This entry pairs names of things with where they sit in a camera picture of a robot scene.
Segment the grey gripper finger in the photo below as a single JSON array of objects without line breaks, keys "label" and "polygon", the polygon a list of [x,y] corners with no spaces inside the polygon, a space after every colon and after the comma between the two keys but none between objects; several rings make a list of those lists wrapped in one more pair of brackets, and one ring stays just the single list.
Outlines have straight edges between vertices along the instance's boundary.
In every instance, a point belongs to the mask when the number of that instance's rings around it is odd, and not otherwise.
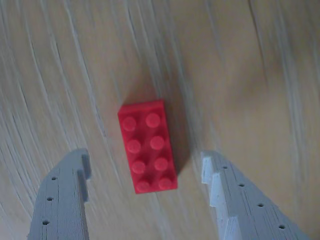
[{"label": "grey gripper finger", "polygon": [[91,177],[88,150],[73,150],[42,180],[33,209],[29,240],[87,240],[85,213],[87,180]]},{"label": "grey gripper finger", "polygon": [[221,240],[307,240],[308,236],[231,161],[201,152],[201,181],[208,186]]}]

